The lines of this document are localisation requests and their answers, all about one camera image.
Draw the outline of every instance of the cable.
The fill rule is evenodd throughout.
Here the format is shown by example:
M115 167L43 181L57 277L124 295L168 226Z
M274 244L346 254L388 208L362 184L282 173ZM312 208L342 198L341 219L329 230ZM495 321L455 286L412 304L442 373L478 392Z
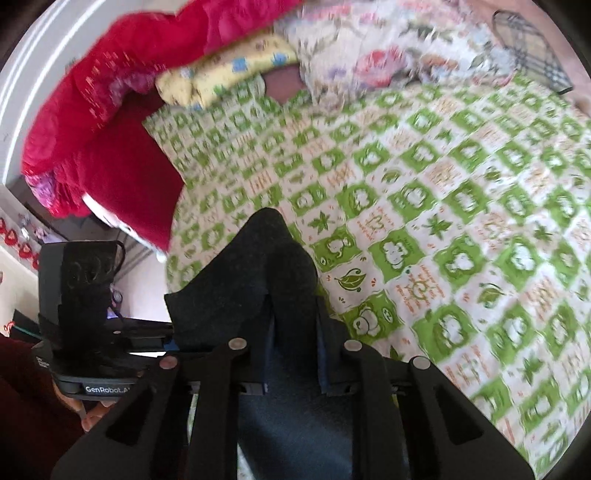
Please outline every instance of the cable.
M115 273L113 273L113 278L117 276L117 273L119 273L119 270L121 270L121 267L123 267L123 263L125 262L125 244L121 240L116 240L115 242L121 247L122 256L119 265L117 265L117 268L115 269Z

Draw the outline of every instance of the floral blanket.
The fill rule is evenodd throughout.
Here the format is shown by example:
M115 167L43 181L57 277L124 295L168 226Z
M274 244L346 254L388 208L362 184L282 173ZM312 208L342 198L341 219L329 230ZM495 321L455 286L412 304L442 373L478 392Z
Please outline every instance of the floral blanket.
M514 58L464 0L305 3L275 22L314 103L341 110L368 90L422 83L503 85Z

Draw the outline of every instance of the red decoration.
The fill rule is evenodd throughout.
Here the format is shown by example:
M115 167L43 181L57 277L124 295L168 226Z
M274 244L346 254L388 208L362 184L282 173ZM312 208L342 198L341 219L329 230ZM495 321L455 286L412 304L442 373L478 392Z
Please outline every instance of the red decoration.
M11 229L4 237L4 243L9 247L14 247L18 243L18 236L14 229Z
M33 256L31 246L28 243L24 242L18 250L18 256L21 258L31 258Z

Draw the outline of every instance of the metal screw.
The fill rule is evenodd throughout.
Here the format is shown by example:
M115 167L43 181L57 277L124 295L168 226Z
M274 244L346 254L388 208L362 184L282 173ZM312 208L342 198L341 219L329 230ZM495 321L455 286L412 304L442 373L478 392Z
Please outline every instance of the metal screw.
M359 352L363 348L363 344L358 340L347 340L345 342L345 350L349 352Z
M413 360L413 365L419 370L426 370L431 366L431 361L426 356L418 356Z
M247 346L247 342L244 338L233 338L228 342L228 347L230 350L243 350Z

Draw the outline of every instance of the bed sheet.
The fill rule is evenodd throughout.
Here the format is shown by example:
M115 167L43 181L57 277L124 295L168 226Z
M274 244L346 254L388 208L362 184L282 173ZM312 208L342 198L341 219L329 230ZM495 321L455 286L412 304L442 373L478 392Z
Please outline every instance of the bed sheet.
M187 284L258 209L283 215L354 338L426 355L541 478L591 403L591 121L517 76L382 90L328 116L260 77L145 126L183 176Z

